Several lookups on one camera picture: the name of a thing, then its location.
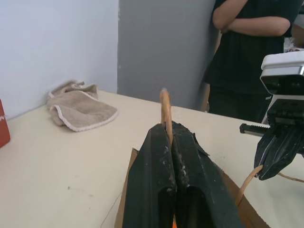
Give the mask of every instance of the person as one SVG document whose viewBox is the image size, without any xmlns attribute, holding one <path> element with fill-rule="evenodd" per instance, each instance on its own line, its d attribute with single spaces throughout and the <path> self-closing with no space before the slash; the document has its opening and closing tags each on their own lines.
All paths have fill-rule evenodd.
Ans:
<svg viewBox="0 0 304 228">
<path fill-rule="evenodd" d="M 260 81 L 266 55 L 283 53 L 303 0 L 216 0 L 222 38 L 205 72 L 209 112 L 262 122 L 271 95 Z"/>
</svg>

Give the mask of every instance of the brown cardboard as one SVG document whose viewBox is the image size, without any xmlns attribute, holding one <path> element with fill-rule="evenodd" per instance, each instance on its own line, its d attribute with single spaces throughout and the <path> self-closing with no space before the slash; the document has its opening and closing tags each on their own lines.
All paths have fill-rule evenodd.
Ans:
<svg viewBox="0 0 304 228">
<path fill-rule="evenodd" d="M 127 190 L 127 180 L 128 180 L 128 174 L 131 166 L 133 165 L 133 162 L 135 161 L 135 158 L 137 157 L 138 151 L 133 149 L 131 152 L 130 157 L 130 163 L 128 167 L 128 172 L 125 178 L 125 182 L 123 185 L 123 192 L 122 197 L 120 200 L 118 212 L 116 215 L 115 225 L 114 228 L 122 228 L 123 226 L 123 218 L 124 218 L 124 202 L 125 202 L 125 196 L 126 196 L 126 190 Z M 237 196 L 237 193 L 239 191 L 239 187 L 232 181 L 232 179 L 229 178 L 228 175 L 225 173 L 223 174 L 224 183 L 228 187 L 231 196 L 233 199 Z M 239 215 L 242 220 L 242 222 L 245 224 L 246 228 L 270 228 L 263 220 L 262 218 L 257 214 L 256 210 L 250 205 L 248 200 L 245 196 L 243 196 L 243 199 L 238 207 L 239 209 Z"/>
</svg>

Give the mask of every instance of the black pants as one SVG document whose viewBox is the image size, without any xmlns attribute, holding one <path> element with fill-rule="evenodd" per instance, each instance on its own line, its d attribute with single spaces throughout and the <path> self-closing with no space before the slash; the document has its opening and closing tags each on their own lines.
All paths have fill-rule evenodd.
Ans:
<svg viewBox="0 0 304 228">
<path fill-rule="evenodd" d="M 210 86 L 209 113 L 261 123 L 271 95 L 238 94 Z"/>
</svg>

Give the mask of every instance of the black shirt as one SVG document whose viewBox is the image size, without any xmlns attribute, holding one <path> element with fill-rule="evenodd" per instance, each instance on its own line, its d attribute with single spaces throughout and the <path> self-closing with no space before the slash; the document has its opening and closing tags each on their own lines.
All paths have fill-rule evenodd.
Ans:
<svg viewBox="0 0 304 228">
<path fill-rule="evenodd" d="M 216 0 L 214 9 L 225 0 Z M 276 16 L 292 25 L 303 0 L 248 0 L 237 18 Z M 266 55 L 283 53 L 284 38 L 291 36 L 291 27 L 282 37 L 253 37 L 233 31 L 222 35 L 220 46 L 209 65 L 204 81 L 243 94 L 266 94 L 260 82 L 261 65 Z"/>
</svg>

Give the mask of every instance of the cardboard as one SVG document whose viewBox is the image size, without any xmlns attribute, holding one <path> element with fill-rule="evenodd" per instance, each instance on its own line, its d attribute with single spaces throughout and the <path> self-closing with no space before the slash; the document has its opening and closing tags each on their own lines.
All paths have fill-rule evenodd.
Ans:
<svg viewBox="0 0 304 228">
<path fill-rule="evenodd" d="M 133 162 L 135 161 L 137 157 L 138 151 L 135 149 L 132 149 L 131 157 L 130 157 L 130 163 L 128 167 L 128 172 L 125 178 L 125 182 L 123 185 L 123 192 L 122 197 L 120 200 L 118 212 L 116 215 L 115 225 L 114 228 L 122 228 L 123 226 L 123 218 L 124 218 L 124 203 L 125 203 L 125 196 L 126 196 L 126 190 L 127 190 L 127 180 L 128 180 L 128 174 L 131 166 L 133 165 Z M 230 194 L 233 199 L 236 198 L 237 193 L 239 191 L 239 187 L 230 179 L 228 175 L 223 173 L 223 180 L 226 184 L 227 188 L 230 191 Z M 263 220 L 262 218 L 257 214 L 256 210 L 250 205 L 248 200 L 245 196 L 243 196 L 243 199 L 238 207 L 240 218 L 245 225 L 246 228 L 270 228 Z"/>
<path fill-rule="evenodd" d="M 0 100 L 0 148 L 10 141 L 10 132 L 6 123 L 2 103 Z"/>
</svg>

